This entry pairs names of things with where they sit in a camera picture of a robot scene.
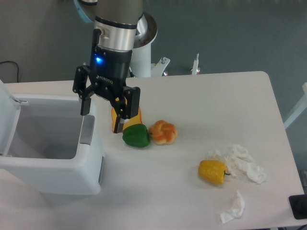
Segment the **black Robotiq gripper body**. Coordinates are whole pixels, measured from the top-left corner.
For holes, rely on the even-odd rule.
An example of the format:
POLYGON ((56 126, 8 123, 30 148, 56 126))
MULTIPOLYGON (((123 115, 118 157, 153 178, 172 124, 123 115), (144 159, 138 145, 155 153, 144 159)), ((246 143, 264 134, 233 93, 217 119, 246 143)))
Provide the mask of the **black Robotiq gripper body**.
POLYGON ((132 50, 114 51, 92 47, 89 79, 96 95, 109 101, 123 95, 131 57, 132 50))

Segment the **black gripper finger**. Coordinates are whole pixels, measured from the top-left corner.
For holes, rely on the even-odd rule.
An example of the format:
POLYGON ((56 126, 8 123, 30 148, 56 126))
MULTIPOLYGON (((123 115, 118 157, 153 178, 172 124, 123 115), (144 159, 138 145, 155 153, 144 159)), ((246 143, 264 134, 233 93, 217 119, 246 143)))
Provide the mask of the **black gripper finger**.
POLYGON ((80 114, 85 116, 89 114, 91 107, 91 96, 94 94, 95 85, 86 86, 90 75, 90 66, 82 65, 76 68, 72 91, 77 93, 81 100, 80 114))
POLYGON ((141 89, 139 87, 125 86, 121 96, 112 98, 110 103, 116 112, 114 133, 123 131, 126 119, 131 119, 138 115, 140 95, 141 89))

